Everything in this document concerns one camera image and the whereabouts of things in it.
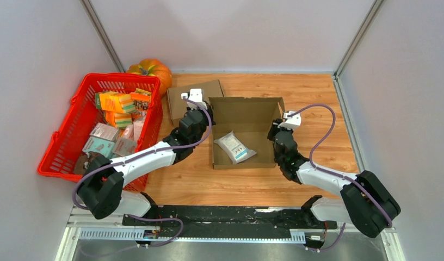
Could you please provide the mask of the brown cardboard box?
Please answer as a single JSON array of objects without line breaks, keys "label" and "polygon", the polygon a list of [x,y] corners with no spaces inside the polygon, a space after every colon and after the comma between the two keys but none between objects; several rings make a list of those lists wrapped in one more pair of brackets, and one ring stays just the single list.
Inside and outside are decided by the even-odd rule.
[{"label": "brown cardboard box", "polygon": [[209,103],[210,97],[224,97],[224,91],[218,79],[209,82],[191,84],[181,87],[172,87],[167,90],[167,97],[169,102],[170,117],[174,127],[178,126],[181,118],[183,118],[187,111],[187,103],[182,100],[181,94],[189,92],[190,89],[202,89],[203,98]]}]

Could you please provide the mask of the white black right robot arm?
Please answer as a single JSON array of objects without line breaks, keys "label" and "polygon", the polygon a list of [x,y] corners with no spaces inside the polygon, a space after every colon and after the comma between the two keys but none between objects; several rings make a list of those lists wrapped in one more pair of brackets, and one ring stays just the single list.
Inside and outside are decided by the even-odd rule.
[{"label": "white black right robot arm", "polygon": [[401,207],[378,177],[367,170],[360,174],[336,171],[313,165],[298,152],[293,130],[281,119],[272,121],[267,135],[272,141],[274,161],[283,176],[298,184],[326,190],[340,199],[315,196],[304,205],[301,219],[307,227],[322,221],[350,223],[363,235],[375,238],[401,213]]}]

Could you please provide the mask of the white blue pouch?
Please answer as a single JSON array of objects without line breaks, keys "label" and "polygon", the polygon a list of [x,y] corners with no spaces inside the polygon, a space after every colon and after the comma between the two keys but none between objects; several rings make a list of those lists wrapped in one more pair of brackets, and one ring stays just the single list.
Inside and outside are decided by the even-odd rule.
[{"label": "white blue pouch", "polygon": [[234,131],[227,133],[219,139],[215,139],[217,144],[229,157],[233,164],[241,163],[257,153],[246,147],[234,134]]}]

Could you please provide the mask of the brown cardboard sheet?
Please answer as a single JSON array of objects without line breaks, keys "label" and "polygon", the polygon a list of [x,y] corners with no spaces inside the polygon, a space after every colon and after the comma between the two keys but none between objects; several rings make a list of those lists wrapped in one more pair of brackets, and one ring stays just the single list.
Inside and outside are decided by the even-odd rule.
[{"label": "brown cardboard sheet", "polygon": [[281,97],[210,97],[215,125],[212,140],[230,132],[256,154],[234,164],[220,146],[213,145],[213,168],[269,169],[276,167],[273,144],[267,139],[272,122],[282,118],[285,104]]}]

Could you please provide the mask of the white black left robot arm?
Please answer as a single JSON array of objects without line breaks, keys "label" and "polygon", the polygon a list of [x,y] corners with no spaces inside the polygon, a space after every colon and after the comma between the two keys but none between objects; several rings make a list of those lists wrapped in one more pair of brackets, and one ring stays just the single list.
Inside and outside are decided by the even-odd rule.
[{"label": "white black left robot arm", "polygon": [[126,214],[143,225],[156,222],[158,212],[142,194],[124,191],[125,186],[146,174],[175,165],[193,153],[208,136],[213,125],[211,106],[187,101],[188,107],[179,126],[152,147],[126,157],[100,157],[100,166],[92,167],[76,184],[73,203],[100,220],[111,214]]}]

